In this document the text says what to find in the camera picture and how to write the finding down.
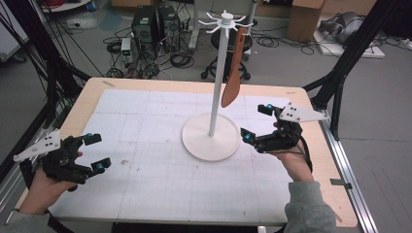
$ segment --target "grid paper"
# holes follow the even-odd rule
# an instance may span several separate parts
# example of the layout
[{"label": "grid paper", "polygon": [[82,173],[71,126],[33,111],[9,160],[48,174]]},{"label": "grid paper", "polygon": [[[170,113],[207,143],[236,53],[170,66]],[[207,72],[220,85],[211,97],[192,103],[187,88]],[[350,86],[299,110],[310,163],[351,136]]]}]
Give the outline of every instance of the grid paper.
[{"label": "grid paper", "polygon": [[[230,158],[208,162],[192,156],[182,142],[187,120],[210,113],[213,95],[107,89],[84,134],[102,142],[81,147],[77,163],[110,157],[104,174],[65,192],[51,207],[62,219],[136,222],[276,224],[286,222],[288,183],[282,163],[241,143]],[[258,136],[274,130],[274,116],[258,104],[285,106],[287,98],[244,96],[219,114]]]}]

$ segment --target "white bracket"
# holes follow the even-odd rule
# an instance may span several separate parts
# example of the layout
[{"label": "white bracket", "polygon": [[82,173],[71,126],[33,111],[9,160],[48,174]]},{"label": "white bracket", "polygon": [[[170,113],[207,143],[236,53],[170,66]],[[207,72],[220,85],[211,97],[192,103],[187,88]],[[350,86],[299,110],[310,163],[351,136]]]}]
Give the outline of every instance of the white bracket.
[{"label": "white bracket", "polygon": [[218,25],[215,29],[213,29],[211,31],[206,31],[206,32],[207,33],[214,33],[217,30],[219,30],[220,28],[223,28],[223,29],[225,29],[227,39],[229,38],[229,29],[233,29],[233,30],[237,31],[236,25],[246,27],[246,28],[254,25],[253,23],[250,23],[250,24],[247,24],[247,25],[236,23],[238,21],[242,21],[243,19],[245,19],[245,17],[241,17],[239,19],[234,20],[233,15],[231,13],[228,13],[226,10],[223,11],[222,18],[215,18],[215,17],[212,17],[209,13],[206,13],[206,14],[209,18],[214,19],[216,21],[215,22],[203,22],[203,21],[200,20],[199,21],[200,23],[202,23],[203,25],[214,25],[214,24]]},{"label": "white bracket", "polygon": [[280,119],[291,122],[305,122],[314,120],[324,120],[328,116],[312,109],[303,108],[301,106],[289,103],[285,106],[285,109],[281,112]]},{"label": "white bracket", "polygon": [[60,148],[60,130],[56,129],[52,133],[48,134],[48,136],[37,141],[37,143],[32,145],[30,148],[26,149],[25,151],[21,152],[18,155],[15,155],[13,157],[13,160],[16,162],[22,161],[26,158],[30,158],[36,155],[50,152],[52,150],[58,150],[59,148]]}]

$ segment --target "black cable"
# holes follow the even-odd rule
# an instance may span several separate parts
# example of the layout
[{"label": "black cable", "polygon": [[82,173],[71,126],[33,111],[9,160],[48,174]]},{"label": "black cable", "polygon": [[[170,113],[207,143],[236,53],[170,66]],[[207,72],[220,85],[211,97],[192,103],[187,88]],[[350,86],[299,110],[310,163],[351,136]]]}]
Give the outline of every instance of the black cable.
[{"label": "black cable", "polygon": [[[283,28],[286,28],[286,27],[279,27],[279,28],[268,29],[268,30],[259,30],[259,31],[275,31],[275,30],[283,29]],[[326,44],[334,44],[334,43],[323,43],[323,41],[329,35],[330,35],[330,33],[325,35],[323,37],[323,39],[320,40],[319,42],[311,41],[311,42],[308,42],[308,43],[299,43],[299,42],[293,41],[293,40],[291,40],[287,37],[274,37],[274,36],[271,36],[269,34],[264,34],[264,33],[252,33],[252,37],[256,38],[257,43],[262,47],[277,48],[277,47],[279,47],[280,43],[284,43],[284,44],[287,44],[291,47],[300,49],[302,51],[302,53],[304,53],[304,54],[312,55],[312,54],[315,53],[315,51],[314,51],[314,49],[312,49],[312,47],[319,46],[319,47],[323,47],[323,48],[327,49],[333,56],[339,57],[338,55],[336,55],[332,51],[330,51],[330,49],[328,49],[326,46],[324,46]]]},{"label": "black cable", "polygon": [[180,68],[180,69],[186,69],[186,68],[191,67],[194,64],[194,59],[191,55],[187,53],[177,52],[177,53],[173,53],[172,55],[170,55],[170,63],[172,64],[173,67]]},{"label": "black cable", "polygon": [[42,85],[43,90],[45,91],[45,93],[47,93],[46,91],[46,87],[42,82],[43,80],[46,80],[46,75],[44,73],[44,70],[46,70],[45,66],[42,66],[42,63],[40,62],[40,58],[36,56],[36,54],[24,43],[24,41],[21,39],[21,37],[18,35],[18,33],[14,30],[13,27],[11,27],[10,25],[8,25],[4,20],[3,20],[3,16],[0,13],[0,22],[3,24],[3,26],[9,31],[9,33],[16,39],[17,43],[23,48],[23,50],[26,52],[27,56],[29,57],[29,59],[31,60],[37,74],[40,80],[40,83]]},{"label": "black cable", "polygon": [[406,51],[412,51],[410,48],[404,48],[404,45],[402,44],[403,38],[398,38],[398,37],[393,37],[393,36],[388,36],[386,34],[380,34],[378,35],[377,38],[373,41],[373,44],[375,45],[374,47],[381,47],[384,45],[389,45],[395,48],[399,48],[401,50],[406,50]]},{"label": "black cable", "polygon": [[157,76],[160,70],[156,64],[149,64],[143,70],[143,73],[148,79],[151,79],[153,76]]},{"label": "black cable", "polygon": [[188,12],[188,14],[189,14],[189,18],[188,18],[188,21],[186,22],[186,30],[188,30],[188,28],[189,28],[189,22],[190,22],[190,20],[191,20],[191,15],[190,15],[190,12],[189,12],[189,10],[188,10],[188,6],[185,4],[185,9],[186,9],[186,11]]},{"label": "black cable", "polygon": [[118,37],[109,37],[109,38],[104,39],[102,42],[104,44],[110,44],[110,43],[113,43],[115,41],[120,41],[120,39]]},{"label": "black cable", "polygon": [[[18,18],[22,22],[33,20],[34,17],[36,18],[38,17],[36,11],[33,9],[32,2],[31,4],[29,3],[27,5],[23,5],[23,9],[21,10],[25,12],[24,15],[19,15],[19,18]],[[67,73],[64,73],[63,70],[67,69],[67,67],[65,67],[64,63],[58,63],[58,60],[60,59],[58,51],[54,45],[51,48],[50,43],[52,43],[52,40],[50,38],[48,39],[47,37],[45,37],[45,34],[47,34],[47,31],[44,28],[43,23],[40,24],[39,22],[36,21],[34,23],[33,28],[25,28],[25,30],[27,31],[26,32],[27,35],[31,35],[30,39],[33,39],[33,38],[37,39],[37,42],[38,42],[36,44],[37,52],[42,55],[47,54],[46,57],[49,57],[49,55],[51,56],[51,58],[49,59],[50,63],[46,64],[45,60],[43,60],[44,56],[37,57],[37,55],[34,55],[35,53],[31,51],[26,45],[26,43],[24,43],[22,40],[21,40],[21,46],[25,49],[27,55],[31,59],[37,71],[38,77],[40,78],[41,85],[48,96],[49,110],[48,110],[47,124],[50,124],[51,121],[56,116],[55,106],[60,105],[63,108],[64,99],[69,100],[68,102],[72,103],[72,101],[69,98],[71,98],[71,96],[75,94],[76,91],[79,90],[79,86],[76,82],[70,83],[70,82],[65,81],[66,78],[68,77],[65,77]],[[43,80],[48,82],[48,89],[45,89]],[[66,95],[65,91],[62,89],[63,85],[65,88],[69,89],[68,95]]]},{"label": "black cable", "polygon": [[111,57],[112,57],[111,61],[113,61],[113,65],[108,70],[106,75],[104,75],[104,77],[107,77],[107,78],[123,78],[124,77],[123,71],[116,67],[116,63],[118,62],[119,57],[121,56],[121,53],[119,52],[118,57],[116,59],[114,59],[113,54],[115,54],[115,53],[111,52]]},{"label": "black cable", "polygon": [[306,143],[306,140],[302,137],[302,135],[296,133],[296,132],[292,132],[292,134],[294,134],[296,137],[298,137],[300,139],[300,141],[303,144],[303,149],[305,150],[305,154],[303,154],[305,156],[305,160],[307,165],[309,166],[310,172],[313,172],[313,164],[312,164],[312,160],[310,159],[310,154],[309,154],[309,147]]},{"label": "black cable", "polygon": [[97,70],[97,72],[103,76],[103,74],[100,72],[100,70],[96,67],[96,65],[91,61],[90,57],[88,57],[88,55],[85,53],[85,51],[79,46],[79,44],[76,42],[76,40],[70,35],[70,33],[67,32],[67,30],[63,27],[63,29],[65,30],[65,32],[67,33],[67,35],[72,39],[72,41],[76,44],[76,46],[78,47],[78,49],[83,53],[83,55],[87,58],[87,60],[91,63],[91,65],[94,67],[94,69]]},{"label": "black cable", "polygon": [[107,46],[109,53],[119,54],[121,52],[121,41],[114,41]]},{"label": "black cable", "polygon": [[64,37],[63,37],[63,35],[62,35],[61,32],[60,32],[60,28],[58,27],[57,22],[58,22],[58,20],[57,20],[57,18],[55,18],[55,19],[54,19],[54,24],[56,25],[56,29],[57,29],[57,31],[58,31],[58,34],[60,35],[61,42],[62,42],[62,44],[63,44],[63,47],[61,47],[61,48],[62,48],[62,50],[63,50],[64,55],[66,56],[67,61],[68,61],[72,66],[74,66],[75,64],[73,63],[72,57],[70,56],[70,52],[69,52],[69,50],[67,49],[66,42],[64,41]]},{"label": "black cable", "polygon": [[[52,11],[48,5],[45,5],[45,6],[46,6],[46,8],[47,8],[50,12]],[[69,61],[69,63],[73,65],[73,61],[71,60],[71,57],[70,57],[70,55],[68,54],[69,51],[68,51],[68,49],[67,49],[67,47],[66,47],[66,44],[64,43],[64,40],[63,40],[62,35],[61,35],[61,32],[60,32],[60,30],[59,30],[59,28],[58,28],[58,26],[57,26],[57,23],[56,23],[57,19],[54,18],[53,21],[54,21],[54,24],[56,25],[56,29],[57,29],[57,31],[58,31],[59,37],[57,37],[57,35],[55,34],[54,30],[52,30],[51,19],[48,19],[48,20],[47,20],[47,23],[48,23],[49,28],[51,29],[51,33],[53,34],[54,38],[56,39],[58,45],[61,47],[61,50],[63,51],[63,54],[64,54],[64,56],[66,57],[66,60]],[[60,41],[59,41],[58,38],[61,38],[61,39],[62,39],[63,46],[60,44]]]},{"label": "black cable", "polygon": [[133,78],[136,78],[137,76],[134,76],[134,73],[135,72],[137,72],[137,69],[136,69],[136,62],[132,62],[129,66],[128,66],[128,68],[127,68],[127,72],[126,72],[126,74],[124,74],[124,78],[125,79],[133,79]]},{"label": "black cable", "polygon": [[[125,36],[123,36],[123,37],[118,36],[118,33],[121,33],[122,31],[125,31],[125,30],[130,30],[130,31],[127,32],[127,34],[126,34]],[[124,28],[124,29],[122,29],[122,30],[120,30],[120,31],[115,32],[115,36],[116,36],[118,39],[121,40],[121,38],[126,38],[127,35],[130,34],[130,33],[132,33],[131,27],[126,27],[126,28]]]}]

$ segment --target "human hand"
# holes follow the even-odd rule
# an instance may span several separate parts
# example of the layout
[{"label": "human hand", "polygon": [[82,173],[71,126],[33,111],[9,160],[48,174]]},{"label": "human hand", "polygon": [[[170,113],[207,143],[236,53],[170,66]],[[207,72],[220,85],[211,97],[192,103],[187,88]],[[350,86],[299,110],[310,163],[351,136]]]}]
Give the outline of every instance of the human hand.
[{"label": "human hand", "polygon": [[43,168],[40,167],[36,171],[33,183],[18,211],[23,214],[42,215],[65,190],[76,185],[76,183],[58,182],[48,178]]},{"label": "human hand", "polygon": [[296,147],[288,150],[274,150],[269,153],[282,161],[282,164],[294,182],[312,182],[314,180],[312,172],[306,162],[303,144],[300,140]]}]

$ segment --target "gray floor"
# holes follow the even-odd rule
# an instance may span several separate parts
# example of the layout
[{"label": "gray floor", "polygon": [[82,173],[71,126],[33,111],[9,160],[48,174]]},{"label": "gray floor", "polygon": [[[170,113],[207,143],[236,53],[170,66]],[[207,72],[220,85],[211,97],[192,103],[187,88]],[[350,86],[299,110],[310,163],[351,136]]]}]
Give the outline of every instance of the gray floor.
[{"label": "gray floor", "polygon": [[[77,14],[79,10],[66,13]],[[103,74],[110,68],[110,54],[105,38],[130,25],[129,14],[105,8],[93,13],[99,26],[73,35],[78,44]],[[288,23],[286,20],[258,18],[259,29],[271,29]],[[276,32],[282,35],[285,31]],[[76,66],[100,77],[76,49],[66,41]],[[339,135],[366,203],[379,232],[410,232],[412,229],[412,143],[408,123],[412,99],[412,53],[392,46],[380,48],[384,59],[362,58],[350,73],[344,89]],[[252,56],[245,62],[252,78],[243,84],[304,86],[326,75],[336,63],[336,57],[307,55],[298,48],[280,44],[264,48],[254,44]],[[200,73],[214,59],[209,37],[203,33],[188,69],[169,69],[174,81],[203,81]],[[169,67],[167,63],[161,68]],[[170,80],[160,73],[160,80]],[[45,104],[45,94],[29,62],[0,64],[0,158],[9,153],[18,138]],[[67,222],[77,232],[110,232],[109,223]],[[356,228],[339,228],[338,232],[361,232]]]}]

